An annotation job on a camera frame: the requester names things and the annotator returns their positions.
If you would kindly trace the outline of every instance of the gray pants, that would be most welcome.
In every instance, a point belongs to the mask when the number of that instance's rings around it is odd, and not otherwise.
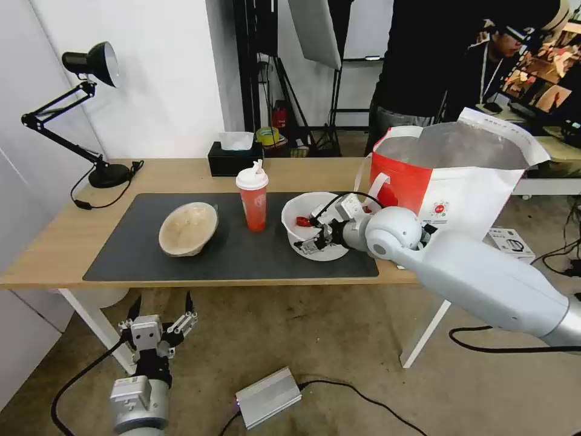
[[[373,146],[383,135],[386,134],[390,127],[401,125],[417,125],[427,127],[432,124],[434,117],[418,117],[414,115],[403,115],[383,109],[371,101],[369,107],[369,136],[365,146],[365,156],[371,153]]]

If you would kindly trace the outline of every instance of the lamp shade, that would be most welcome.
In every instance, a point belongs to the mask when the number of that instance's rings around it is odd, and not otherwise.
[[[119,87],[117,56],[107,41],[98,43],[88,53],[66,51],[62,54],[62,64],[71,73],[92,74],[109,86]]]

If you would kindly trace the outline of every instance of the white cup lid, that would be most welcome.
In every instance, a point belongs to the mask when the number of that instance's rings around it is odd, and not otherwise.
[[[252,168],[247,168],[238,173],[236,186],[246,191],[257,191],[268,185],[268,176],[262,169],[262,159],[254,162]]]

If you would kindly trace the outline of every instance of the silver power adapter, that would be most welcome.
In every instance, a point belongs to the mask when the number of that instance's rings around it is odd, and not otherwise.
[[[236,400],[248,430],[293,405],[302,397],[288,367],[236,392]]]

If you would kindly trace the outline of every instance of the red and white bag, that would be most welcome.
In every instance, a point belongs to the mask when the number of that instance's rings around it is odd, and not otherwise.
[[[478,239],[524,171],[550,158],[527,131],[471,109],[454,123],[392,128],[370,155],[370,195],[384,206],[411,209],[424,223]]]

